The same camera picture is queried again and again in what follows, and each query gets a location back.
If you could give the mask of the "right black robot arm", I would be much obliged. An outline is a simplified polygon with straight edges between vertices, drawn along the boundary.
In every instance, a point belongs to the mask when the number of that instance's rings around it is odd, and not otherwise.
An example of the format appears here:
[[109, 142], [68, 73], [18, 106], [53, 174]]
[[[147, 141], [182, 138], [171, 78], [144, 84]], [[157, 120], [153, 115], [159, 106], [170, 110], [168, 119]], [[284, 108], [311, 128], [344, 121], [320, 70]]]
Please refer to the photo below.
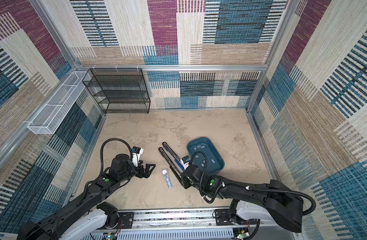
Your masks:
[[208, 159], [204, 152], [197, 151], [192, 155], [204, 157], [203, 167], [197, 167], [192, 160], [183, 171], [183, 178], [195, 187], [203, 200], [212, 204], [215, 199], [232, 199], [251, 203], [264, 209], [269, 220], [290, 232], [300, 233], [302, 217], [311, 214], [316, 208], [315, 200], [302, 192], [289, 189], [278, 180], [268, 184], [249, 184], [236, 182], [222, 176], [208, 176], [206, 168]]

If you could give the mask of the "black stapler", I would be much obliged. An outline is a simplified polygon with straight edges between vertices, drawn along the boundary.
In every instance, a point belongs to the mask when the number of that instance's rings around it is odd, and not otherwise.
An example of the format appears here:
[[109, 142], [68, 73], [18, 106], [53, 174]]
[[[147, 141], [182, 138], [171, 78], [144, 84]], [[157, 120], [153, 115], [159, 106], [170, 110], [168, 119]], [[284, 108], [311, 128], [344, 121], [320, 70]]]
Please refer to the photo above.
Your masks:
[[166, 154], [165, 150], [162, 147], [159, 147], [159, 153], [166, 160], [166, 162], [169, 164], [170, 169], [172, 170], [173, 174], [176, 176], [176, 178], [178, 179], [179, 183], [181, 184], [182, 183], [181, 173], [179, 172], [179, 170], [177, 169], [177, 167], [175, 166], [175, 164], [172, 162], [172, 160]]

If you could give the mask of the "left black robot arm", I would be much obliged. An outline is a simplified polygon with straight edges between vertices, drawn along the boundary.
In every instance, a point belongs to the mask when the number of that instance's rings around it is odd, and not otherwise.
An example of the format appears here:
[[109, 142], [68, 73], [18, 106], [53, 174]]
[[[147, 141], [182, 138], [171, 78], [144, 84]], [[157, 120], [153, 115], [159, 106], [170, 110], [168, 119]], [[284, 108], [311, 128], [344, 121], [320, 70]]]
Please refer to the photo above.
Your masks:
[[79, 240], [100, 229], [118, 229], [121, 217], [118, 209], [105, 200], [115, 191], [124, 187], [133, 177], [147, 179], [155, 164], [143, 164], [139, 155], [141, 149], [132, 149], [125, 144], [128, 154], [119, 154], [111, 166], [101, 168], [97, 178], [86, 183], [84, 191], [47, 218], [37, 223], [24, 224], [18, 233], [19, 240]]

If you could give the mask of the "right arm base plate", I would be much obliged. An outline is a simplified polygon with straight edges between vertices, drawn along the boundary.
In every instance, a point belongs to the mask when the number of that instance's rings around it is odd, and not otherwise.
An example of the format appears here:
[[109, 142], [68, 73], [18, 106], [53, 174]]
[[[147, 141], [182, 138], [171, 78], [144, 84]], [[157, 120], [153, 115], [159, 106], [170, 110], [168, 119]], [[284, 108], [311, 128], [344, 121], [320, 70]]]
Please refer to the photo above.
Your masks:
[[212, 217], [216, 221], [217, 226], [230, 226], [230, 225], [255, 225], [258, 223], [258, 219], [243, 220], [237, 215], [236, 210], [232, 209], [216, 209], [212, 213]]

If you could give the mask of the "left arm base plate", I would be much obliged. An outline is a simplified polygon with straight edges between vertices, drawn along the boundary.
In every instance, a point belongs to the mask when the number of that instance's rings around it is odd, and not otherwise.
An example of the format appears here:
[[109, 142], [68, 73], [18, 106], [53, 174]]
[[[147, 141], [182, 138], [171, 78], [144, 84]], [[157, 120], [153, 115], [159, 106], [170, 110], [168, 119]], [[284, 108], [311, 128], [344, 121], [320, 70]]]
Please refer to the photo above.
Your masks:
[[115, 230], [131, 229], [134, 222], [134, 212], [117, 212], [114, 216]]

